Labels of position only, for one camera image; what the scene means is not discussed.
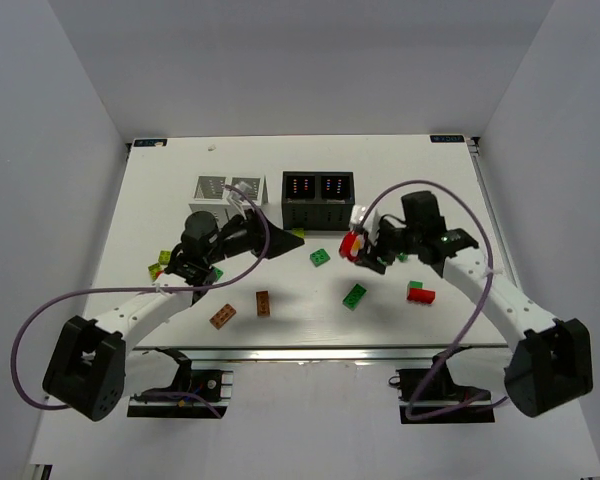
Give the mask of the red arch lego brick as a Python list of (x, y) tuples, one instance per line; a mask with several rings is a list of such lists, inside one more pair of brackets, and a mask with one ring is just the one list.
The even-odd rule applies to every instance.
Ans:
[(364, 233), (349, 231), (343, 237), (339, 247), (339, 255), (352, 263), (359, 261), (359, 256), (364, 252), (366, 235)]

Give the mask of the red and green lego stack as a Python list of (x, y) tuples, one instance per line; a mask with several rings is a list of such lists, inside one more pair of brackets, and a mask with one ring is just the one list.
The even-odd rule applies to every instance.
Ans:
[(407, 286), (406, 300), (409, 302), (431, 305), (436, 298), (436, 292), (425, 289), (420, 281), (410, 281)]

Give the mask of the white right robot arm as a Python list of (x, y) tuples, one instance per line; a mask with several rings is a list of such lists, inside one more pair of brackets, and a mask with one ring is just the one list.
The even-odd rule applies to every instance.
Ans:
[(490, 244), (477, 242), (462, 228), (448, 228), (432, 192), (406, 194), (401, 201), (404, 216), (397, 225), (371, 207), (354, 207), (341, 257), (384, 274), (398, 255), (417, 256), (474, 304), (467, 322), (484, 315), (509, 348), (496, 355), (454, 339), (434, 358), (424, 380), (499, 392), (530, 418), (590, 393), (586, 326), (578, 319), (558, 319), (497, 272)]

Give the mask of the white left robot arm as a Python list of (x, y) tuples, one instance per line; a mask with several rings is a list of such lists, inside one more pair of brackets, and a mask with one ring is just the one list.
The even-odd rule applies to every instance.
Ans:
[(164, 347), (138, 352), (136, 346), (204, 297), (218, 280), (217, 263), (246, 252), (273, 259), (303, 244), (253, 209), (224, 226), (209, 212), (191, 214), (167, 267), (148, 291), (93, 319), (75, 316), (64, 324), (43, 377), (44, 391), (92, 421), (104, 419), (125, 397), (203, 402), (186, 355)]

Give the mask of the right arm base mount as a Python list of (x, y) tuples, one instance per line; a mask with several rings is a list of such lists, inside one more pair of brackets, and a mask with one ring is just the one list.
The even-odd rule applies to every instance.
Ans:
[(402, 425), (460, 425), (493, 424), (495, 398), (489, 391), (454, 383), (446, 367), (442, 367), (423, 393), (411, 407), (412, 416), (424, 416), (445, 407), (455, 406), (478, 396), (479, 399), (463, 409), (436, 415), (431, 418), (413, 420), (407, 416), (407, 408), (416, 387), (424, 379), (438, 357), (431, 349), (411, 350), (412, 356), (401, 358), (390, 375), (387, 385), (396, 391), (400, 423)]

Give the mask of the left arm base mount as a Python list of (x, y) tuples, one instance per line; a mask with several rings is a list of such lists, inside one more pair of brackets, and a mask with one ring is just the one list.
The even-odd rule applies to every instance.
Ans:
[(234, 373), (194, 362), (175, 349), (134, 352), (125, 365), (129, 418), (221, 419)]

